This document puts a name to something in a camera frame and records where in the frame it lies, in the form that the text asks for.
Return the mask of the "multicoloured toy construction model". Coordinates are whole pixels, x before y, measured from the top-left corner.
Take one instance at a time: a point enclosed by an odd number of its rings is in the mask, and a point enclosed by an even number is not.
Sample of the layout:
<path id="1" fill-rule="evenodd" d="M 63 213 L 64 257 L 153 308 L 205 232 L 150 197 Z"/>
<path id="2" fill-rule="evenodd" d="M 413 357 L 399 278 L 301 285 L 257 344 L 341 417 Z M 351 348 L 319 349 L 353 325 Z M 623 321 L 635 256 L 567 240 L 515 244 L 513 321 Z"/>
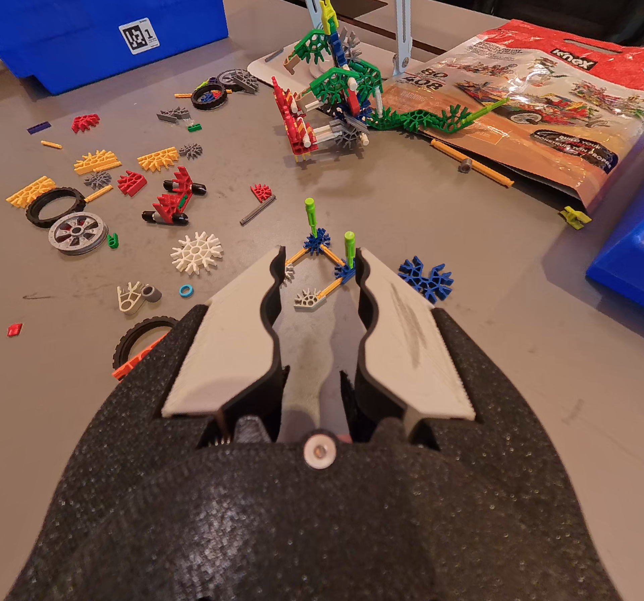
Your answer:
<path id="1" fill-rule="evenodd" d="M 369 128 L 403 128 L 408 132 L 431 128 L 451 134 L 508 101 L 508 98 L 502 98 L 474 113 L 460 105 L 450 106 L 441 114 L 423 109 L 399 114 L 391 107 L 384 108 L 380 70 L 365 60 L 350 57 L 346 31 L 338 32 L 339 21 L 331 1 L 319 3 L 321 27 L 314 28 L 294 46 L 284 66 L 293 72 L 294 66 L 302 60 L 310 62 L 313 58 L 317 63 L 327 55 L 333 67 L 298 95 L 283 89 L 277 79 L 272 78 L 274 98 L 297 162 L 305 160 L 326 141 L 348 147 L 367 146 Z"/>

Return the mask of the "blue and yellow rod frame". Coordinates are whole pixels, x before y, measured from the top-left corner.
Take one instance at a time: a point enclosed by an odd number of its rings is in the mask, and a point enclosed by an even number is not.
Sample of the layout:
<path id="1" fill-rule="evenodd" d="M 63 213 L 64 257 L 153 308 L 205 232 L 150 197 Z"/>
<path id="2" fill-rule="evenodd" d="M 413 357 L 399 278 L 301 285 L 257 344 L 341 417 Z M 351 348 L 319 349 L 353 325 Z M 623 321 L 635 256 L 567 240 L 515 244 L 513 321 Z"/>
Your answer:
<path id="1" fill-rule="evenodd" d="M 338 287 L 346 284 L 356 275 L 356 236 L 353 232 L 344 235 L 345 259 L 338 257 L 330 249 L 331 238 L 325 228 L 318 225 L 316 218 L 316 205 L 312 197 L 305 200 L 305 210 L 310 227 L 310 234 L 303 243 L 303 247 L 285 262 L 285 280 L 294 279 L 294 264 L 305 255 L 323 255 L 334 264 L 334 282 L 321 291 L 304 289 L 294 298 L 294 309 L 300 312 L 313 312 L 325 303 L 326 298 Z"/>

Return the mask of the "white adjustable book stand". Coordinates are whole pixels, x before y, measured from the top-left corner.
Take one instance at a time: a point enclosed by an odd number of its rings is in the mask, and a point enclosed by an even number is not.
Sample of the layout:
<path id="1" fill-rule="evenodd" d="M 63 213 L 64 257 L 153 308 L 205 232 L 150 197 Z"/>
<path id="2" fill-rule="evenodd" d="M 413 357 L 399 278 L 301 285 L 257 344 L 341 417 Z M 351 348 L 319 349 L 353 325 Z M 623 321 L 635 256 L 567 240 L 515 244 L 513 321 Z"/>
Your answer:
<path id="1" fill-rule="evenodd" d="M 363 57 L 380 70 L 383 81 L 404 73 L 408 66 L 415 63 L 412 59 L 411 0 L 395 0 L 395 20 L 397 46 L 394 52 L 368 44 L 366 40 L 358 45 L 363 51 Z M 317 64 L 313 60 L 310 64 L 299 63 L 294 69 L 294 74 L 290 74 L 283 66 L 283 60 L 293 47 L 294 44 L 287 45 L 269 62 L 266 61 L 266 56 L 254 60 L 247 66 L 248 71 L 267 84 L 270 84 L 275 76 L 281 87 L 300 93 L 316 77 L 326 73 L 331 63 L 329 56 L 324 55 Z"/>

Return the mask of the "blue plastic bin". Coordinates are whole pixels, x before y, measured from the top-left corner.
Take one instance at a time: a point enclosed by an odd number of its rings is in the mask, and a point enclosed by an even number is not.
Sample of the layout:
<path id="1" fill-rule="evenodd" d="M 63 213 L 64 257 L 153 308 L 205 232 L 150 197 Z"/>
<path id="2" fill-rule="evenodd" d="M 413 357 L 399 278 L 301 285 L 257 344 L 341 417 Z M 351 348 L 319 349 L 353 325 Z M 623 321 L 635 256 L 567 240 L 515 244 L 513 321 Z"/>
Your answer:
<path id="1" fill-rule="evenodd" d="M 586 271 L 588 279 L 643 305 L 643 138 L 611 172 L 594 205 L 607 220 L 607 239 Z"/>

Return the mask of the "white snowflake connector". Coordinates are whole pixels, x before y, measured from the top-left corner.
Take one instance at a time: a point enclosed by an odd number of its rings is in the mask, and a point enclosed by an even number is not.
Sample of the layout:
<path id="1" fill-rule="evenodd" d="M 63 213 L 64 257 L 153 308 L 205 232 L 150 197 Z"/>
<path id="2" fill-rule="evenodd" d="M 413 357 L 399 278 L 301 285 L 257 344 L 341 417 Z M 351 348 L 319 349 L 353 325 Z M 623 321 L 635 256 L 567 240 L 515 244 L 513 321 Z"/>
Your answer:
<path id="1" fill-rule="evenodd" d="M 199 274 L 200 269 L 210 272 L 216 267 L 217 259 L 222 259 L 222 246 L 219 238 L 215 235 L 195 233 L 193 238 L 186 237 L 179 241 L 180 246 L 173 248 L 171 253 L 172 265 L 179 271 L 188 275 Z"/>

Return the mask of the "orange ladder connector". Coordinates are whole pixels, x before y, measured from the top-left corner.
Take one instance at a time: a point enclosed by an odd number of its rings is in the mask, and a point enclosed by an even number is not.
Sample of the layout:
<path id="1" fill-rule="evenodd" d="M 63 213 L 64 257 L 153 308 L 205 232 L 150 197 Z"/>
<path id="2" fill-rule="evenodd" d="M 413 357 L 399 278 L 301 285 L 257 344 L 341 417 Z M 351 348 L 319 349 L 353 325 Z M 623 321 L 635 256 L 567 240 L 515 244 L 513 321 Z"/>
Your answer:
<path id="1" fill-rule="evenodd" d="M 112 377 L 116 378 L 118 381 L 122 380 L 151 352 L 151 350 L 165 337 L 166 334 L 167 333 L 164 333 L 160 338 L 155 340 L 147 348 L 143 349 L 139 354 L 135 355 L 132 359 L 128 360 L 120 367 L 118 367 L 114 372 L 112 372 Z"/>

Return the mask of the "blue bin with square tag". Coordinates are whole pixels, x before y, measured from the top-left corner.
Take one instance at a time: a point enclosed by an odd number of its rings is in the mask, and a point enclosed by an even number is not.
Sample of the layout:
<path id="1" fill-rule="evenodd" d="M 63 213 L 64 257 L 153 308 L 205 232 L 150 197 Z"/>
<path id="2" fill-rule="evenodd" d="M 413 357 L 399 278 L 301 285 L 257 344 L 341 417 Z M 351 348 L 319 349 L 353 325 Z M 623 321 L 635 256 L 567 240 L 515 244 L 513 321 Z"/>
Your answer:
<path id="1" fill-rule="evenodd" d="M 222 0 L 1 0 L 1 60 L 54 95 L 227 36 Z"/>

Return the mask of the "lime clip connector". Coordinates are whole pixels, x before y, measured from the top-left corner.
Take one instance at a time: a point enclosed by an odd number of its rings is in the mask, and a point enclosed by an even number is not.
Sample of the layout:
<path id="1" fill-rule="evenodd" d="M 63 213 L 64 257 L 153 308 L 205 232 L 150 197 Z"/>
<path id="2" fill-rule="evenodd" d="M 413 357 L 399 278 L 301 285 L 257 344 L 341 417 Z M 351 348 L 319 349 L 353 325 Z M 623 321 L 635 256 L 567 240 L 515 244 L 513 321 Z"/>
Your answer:
<path id="1" fill-rule="evenodd" d="M 575 230 L 581 230 L 592 221 L 584 211 L 575 210 L 571 206 L 565 206 L 558 214 Z"/>

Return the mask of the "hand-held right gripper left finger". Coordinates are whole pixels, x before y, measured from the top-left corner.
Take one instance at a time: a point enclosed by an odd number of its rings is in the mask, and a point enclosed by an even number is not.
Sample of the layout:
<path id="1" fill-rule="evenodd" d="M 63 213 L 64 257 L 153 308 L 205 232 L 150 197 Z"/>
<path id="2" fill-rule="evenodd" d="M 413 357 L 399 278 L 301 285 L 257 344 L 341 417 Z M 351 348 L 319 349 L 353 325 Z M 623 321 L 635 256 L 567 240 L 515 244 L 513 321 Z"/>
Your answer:
<path id="1" fill-rule="evenodd" d="M 285 247 L 276 245 L 208 301 L 161 409 L 163 418 L 213 416 L 232 436 L 247 416 L 278 439 L 290 367 L 281 362 L 274 323 L 281 312 Z"/>

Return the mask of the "red toy set bag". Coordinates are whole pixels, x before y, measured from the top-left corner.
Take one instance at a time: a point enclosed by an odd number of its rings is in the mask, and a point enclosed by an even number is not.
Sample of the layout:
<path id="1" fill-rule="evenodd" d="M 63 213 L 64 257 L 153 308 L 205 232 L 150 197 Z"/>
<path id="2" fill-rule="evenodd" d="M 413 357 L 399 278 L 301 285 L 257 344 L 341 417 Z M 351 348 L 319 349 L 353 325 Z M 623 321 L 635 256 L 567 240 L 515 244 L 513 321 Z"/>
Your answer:
<path id="1" fill-rule="evenodd" d="M 577 197 L 593 211 L 643 146 L 643 47 L 511 20 L 384 87 L 398 114 L 475 113 L 454 134 L 424 131 Z"/>

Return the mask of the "silver spoked wheel hub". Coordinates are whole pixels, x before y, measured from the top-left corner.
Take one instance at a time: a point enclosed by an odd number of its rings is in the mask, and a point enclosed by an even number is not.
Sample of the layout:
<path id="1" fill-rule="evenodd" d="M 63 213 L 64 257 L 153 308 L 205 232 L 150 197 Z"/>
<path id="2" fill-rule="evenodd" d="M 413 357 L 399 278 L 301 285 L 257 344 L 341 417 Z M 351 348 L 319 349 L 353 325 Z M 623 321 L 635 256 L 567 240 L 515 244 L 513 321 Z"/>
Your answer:
<path id="1" fill-rule="evenodd" d="M 80 255 L 100 245 L 108 234 L 107 224 L 90 212 L 74 212 L 61 217 L 51 226 L 49 243 L 66 255 Z"/>

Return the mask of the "small black rubber tyre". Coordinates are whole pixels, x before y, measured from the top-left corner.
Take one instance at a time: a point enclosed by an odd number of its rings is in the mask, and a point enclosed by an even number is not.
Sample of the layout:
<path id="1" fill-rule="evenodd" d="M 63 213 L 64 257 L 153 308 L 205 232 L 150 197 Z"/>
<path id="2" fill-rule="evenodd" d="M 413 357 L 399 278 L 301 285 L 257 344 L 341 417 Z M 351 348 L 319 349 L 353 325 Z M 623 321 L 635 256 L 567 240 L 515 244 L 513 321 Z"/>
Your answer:
<path id="1" fill-rule="evenodd" d="M 228 100 L 227 90 L 218 81 L 207 82 L 191 95 L 194 108 L 200 111 L 210 111 L 224 105 Z"/>

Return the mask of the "red connector assembly black caps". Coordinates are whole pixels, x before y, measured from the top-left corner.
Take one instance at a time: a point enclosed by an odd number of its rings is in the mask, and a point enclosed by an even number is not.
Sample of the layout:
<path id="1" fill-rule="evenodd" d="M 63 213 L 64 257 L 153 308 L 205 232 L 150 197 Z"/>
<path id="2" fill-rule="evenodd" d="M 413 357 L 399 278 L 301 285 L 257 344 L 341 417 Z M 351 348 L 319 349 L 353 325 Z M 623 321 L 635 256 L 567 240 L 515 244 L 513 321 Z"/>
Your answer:
<path id="1" fill-rule="evenodd" d="M 189 201 L 194 195 L 207 193 L 205 185 L 195 183 L 184 166 L 179 166 L 174 179 L 164 181 L 166 193 L 157 197 L 153 211 L 143 211 L 142 219 L 148 223 L 184 226 L 189 223 L 185 213 Z"/>

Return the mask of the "cream fan connector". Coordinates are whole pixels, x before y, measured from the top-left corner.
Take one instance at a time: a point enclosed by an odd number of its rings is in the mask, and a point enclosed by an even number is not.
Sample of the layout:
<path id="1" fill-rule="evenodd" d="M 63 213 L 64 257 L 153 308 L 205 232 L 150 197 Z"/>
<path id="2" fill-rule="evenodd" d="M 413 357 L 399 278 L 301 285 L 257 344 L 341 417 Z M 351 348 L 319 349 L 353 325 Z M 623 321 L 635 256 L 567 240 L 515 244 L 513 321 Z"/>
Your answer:
<path id="1" fill-rule="evenodd" d="M 125 288 L 117 286 L 118 309 L 127 316 L 135 315 L 141 308 L 145 299 L 142 295 L 144 284 L 140 281 L 129 282 Z"/>

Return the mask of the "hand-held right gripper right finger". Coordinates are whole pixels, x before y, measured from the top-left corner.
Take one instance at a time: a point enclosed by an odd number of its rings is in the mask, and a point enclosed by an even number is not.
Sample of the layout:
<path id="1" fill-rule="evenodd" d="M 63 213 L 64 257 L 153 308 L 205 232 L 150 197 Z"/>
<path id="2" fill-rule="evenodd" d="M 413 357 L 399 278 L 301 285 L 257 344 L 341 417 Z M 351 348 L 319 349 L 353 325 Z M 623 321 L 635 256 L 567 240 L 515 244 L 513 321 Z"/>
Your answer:
<path id="1" fill-rule="evenodd" d="M 432 443 L 429 420 L 474 421 L 476 413 L 440 332 L 444 315 L 365 248 L 356 251 L 358 315 L 365 334 L 356 375 L 342 384 L 354 443 L 368 442 L 385 418 L 402 421 L 411 442 Z"/>

